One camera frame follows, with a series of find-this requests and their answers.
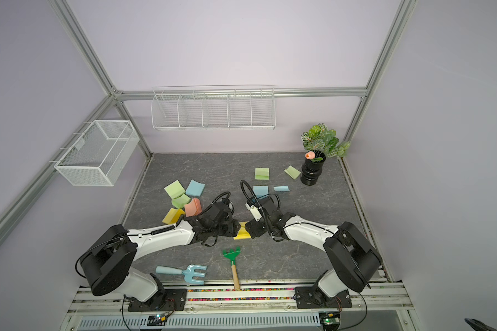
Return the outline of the pink memo pad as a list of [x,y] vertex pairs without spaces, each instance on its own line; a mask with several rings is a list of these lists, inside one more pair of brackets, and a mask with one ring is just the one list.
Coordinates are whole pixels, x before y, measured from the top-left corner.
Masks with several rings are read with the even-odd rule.
[[184,206],[185,215],[187,217],[194,217],[202,213],[202,205],[198,198],[194,197]]

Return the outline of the torn blue memo page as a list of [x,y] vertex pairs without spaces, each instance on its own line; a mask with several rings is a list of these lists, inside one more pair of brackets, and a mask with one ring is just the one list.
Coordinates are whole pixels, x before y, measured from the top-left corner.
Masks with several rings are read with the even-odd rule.
[[273,190],[275,190],[276,192],[289,192],[290,191],[288,186],[274,186]]

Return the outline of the torn green memo page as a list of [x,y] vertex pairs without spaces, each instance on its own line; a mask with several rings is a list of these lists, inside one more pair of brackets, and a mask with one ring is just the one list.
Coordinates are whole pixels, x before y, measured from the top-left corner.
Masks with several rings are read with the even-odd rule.
[[298,169],[294,168],[292,165],[290,165],[288,168],[286,168],[284,170],[284,172],[288,176],[290,176],[290,178],[293,180],[296,180],[301,175],[301,172]]

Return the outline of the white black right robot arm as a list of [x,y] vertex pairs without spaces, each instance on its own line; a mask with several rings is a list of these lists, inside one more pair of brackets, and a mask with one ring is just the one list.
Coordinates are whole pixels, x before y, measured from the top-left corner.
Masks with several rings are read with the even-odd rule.
[[246,224],[251,237],[265,233],[289,241],[300,241],[326,253],[332,269],[326,271],[314,285],[314,290],[328,298],[346,290],[361,293],[382,265],[380,253],[364,234],[350,222],[339,226],[321,224],[291,213],[283,214],[273,208],[245,205],[253,220]]

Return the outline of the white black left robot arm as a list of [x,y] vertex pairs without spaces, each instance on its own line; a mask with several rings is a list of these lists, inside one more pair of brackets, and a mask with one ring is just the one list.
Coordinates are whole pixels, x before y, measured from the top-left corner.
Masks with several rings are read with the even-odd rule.
[[180,217],[174,224],[127,230],[121,224],[111,226],[76,263],[84,272],[96,297],[118,293],[141,303],[160,305],[165,300],[161,281],[143,273],[133,263],[168,248],[202,244],[208,239],[235,237],[240,230],[233,217],[234,207],[222,198],[192,217]]

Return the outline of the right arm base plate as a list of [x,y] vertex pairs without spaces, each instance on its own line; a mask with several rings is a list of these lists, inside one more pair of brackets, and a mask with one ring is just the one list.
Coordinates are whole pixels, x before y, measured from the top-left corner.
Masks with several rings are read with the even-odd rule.
[[331,308],[342,310],[351,308],[352,302],[348,290],[339,292],[333,297],[329,297],[320,289],[313,286],[295,287],[294,301],[299,309]]

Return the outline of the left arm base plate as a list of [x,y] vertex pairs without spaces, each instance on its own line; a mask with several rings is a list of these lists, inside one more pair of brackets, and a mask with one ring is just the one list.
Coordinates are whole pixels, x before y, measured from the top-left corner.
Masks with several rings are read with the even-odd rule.
[[140,302],[129,299],[127,310],[129,312],[156,312],[156,311],[182,311],[186,304],[188,291],[185,288],[168,288],[159,290],[149,300]]

